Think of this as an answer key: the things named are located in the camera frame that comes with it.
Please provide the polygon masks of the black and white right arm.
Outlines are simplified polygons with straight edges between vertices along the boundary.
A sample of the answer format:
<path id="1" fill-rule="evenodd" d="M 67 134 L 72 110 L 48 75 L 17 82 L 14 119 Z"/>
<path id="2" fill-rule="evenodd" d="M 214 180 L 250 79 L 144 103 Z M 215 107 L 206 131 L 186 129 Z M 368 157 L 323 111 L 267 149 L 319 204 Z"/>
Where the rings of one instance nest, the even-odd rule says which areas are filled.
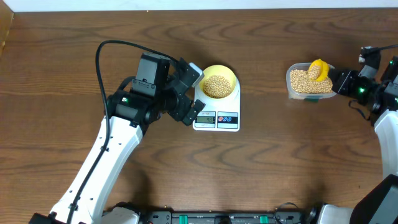
<path id="1" fill-rule="evenodd" d="M 354 208 L 324 204 L 317 223 L 397 223 L 397 57 L 381 81 L 375 80 L 381 61 L 380 47 L 363 47 L 357 70 L 329 71 L 332 90 L 365 106 L 380 143 L 383 180 Z"/>

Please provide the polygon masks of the yellow measuring scoop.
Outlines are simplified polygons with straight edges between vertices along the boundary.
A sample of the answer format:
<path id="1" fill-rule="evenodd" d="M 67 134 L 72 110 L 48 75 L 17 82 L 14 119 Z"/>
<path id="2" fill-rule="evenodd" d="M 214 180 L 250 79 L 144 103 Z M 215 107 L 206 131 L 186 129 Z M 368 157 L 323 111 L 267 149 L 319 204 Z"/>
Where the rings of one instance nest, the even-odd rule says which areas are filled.
<path id="1" fill-rule="evenodd" d="M 326 62 L 317 59 L 311 63 L 308 69 L 308 75 L 311 80 L 322 82 L 328 77 L 329 69 L 329 65 Z"/>

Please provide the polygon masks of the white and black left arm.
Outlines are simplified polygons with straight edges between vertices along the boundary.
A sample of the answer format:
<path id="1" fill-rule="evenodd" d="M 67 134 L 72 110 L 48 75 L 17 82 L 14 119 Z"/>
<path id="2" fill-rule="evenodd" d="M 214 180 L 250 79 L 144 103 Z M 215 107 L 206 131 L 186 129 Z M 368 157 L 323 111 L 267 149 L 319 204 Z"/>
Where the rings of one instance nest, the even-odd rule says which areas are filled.
<path id="1" fill-rule="evenodd" d="M 204 108 L 186 92 L 204 78 L 203 71 L 184 59 L 162 54 L 141 55 L 137 74 L 125 78 L 105 103 L 96 141 L 63 197 L 48 215 L 33 214 L 38 223 L 132 223 L 140 213 L 128 203 L 104 210 L 110 192 L 133 150 L 151 123 L 163 113 L 189 126 Z"/>

